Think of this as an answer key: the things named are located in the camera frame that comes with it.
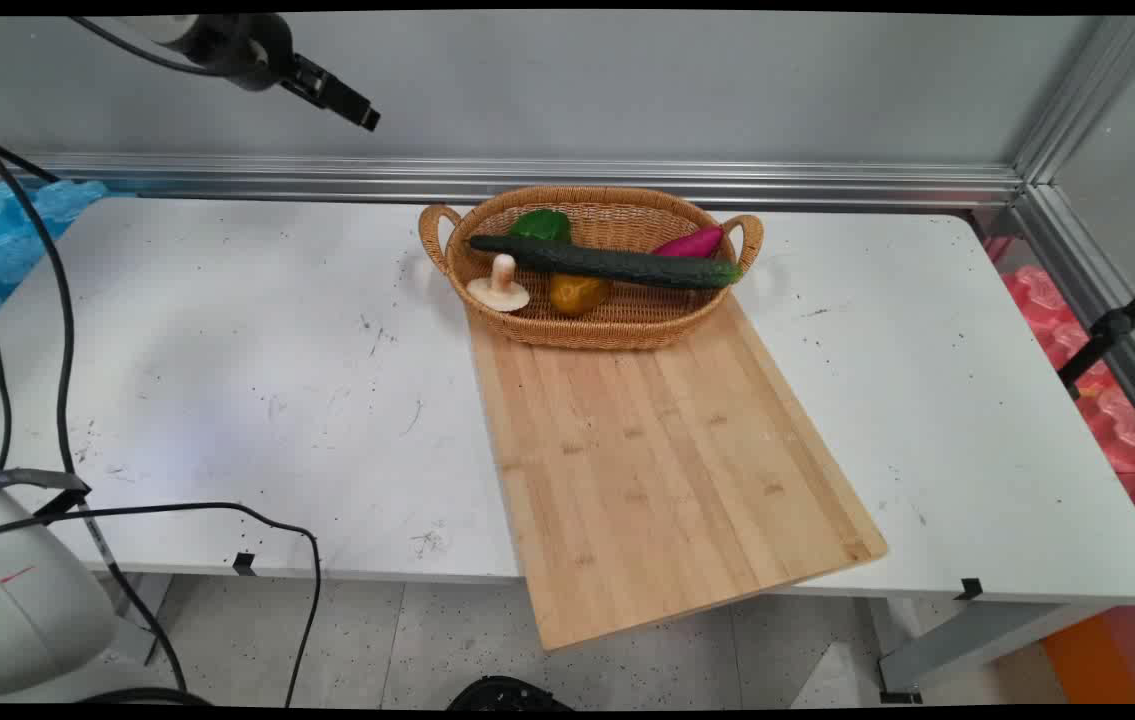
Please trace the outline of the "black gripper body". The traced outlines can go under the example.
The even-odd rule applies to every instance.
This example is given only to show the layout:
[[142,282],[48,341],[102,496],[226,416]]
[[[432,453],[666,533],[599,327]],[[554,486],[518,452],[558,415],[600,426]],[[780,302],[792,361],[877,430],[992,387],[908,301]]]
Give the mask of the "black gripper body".
[[291,26],[279,14],[197,14],[166,47],[253,92],[296,76]]

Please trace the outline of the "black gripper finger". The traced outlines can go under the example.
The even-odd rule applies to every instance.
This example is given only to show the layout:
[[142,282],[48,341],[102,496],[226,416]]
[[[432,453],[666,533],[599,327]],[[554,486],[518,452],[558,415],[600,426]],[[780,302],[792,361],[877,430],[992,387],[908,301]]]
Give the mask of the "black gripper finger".
[[326,70],[299,70],[297,74],[281,79],[281,86],[292,94],[314,104],[317,109],[333,111],[343,119],[367,132],[378,127],[378,111],[371,101],[358,94],[346,83]]
[[294,67],[289,74],[289,91],[317,109],[333,111],[344,119],[379,119],[371,101],[358,94],[328,70],[302,55],[293,55]]

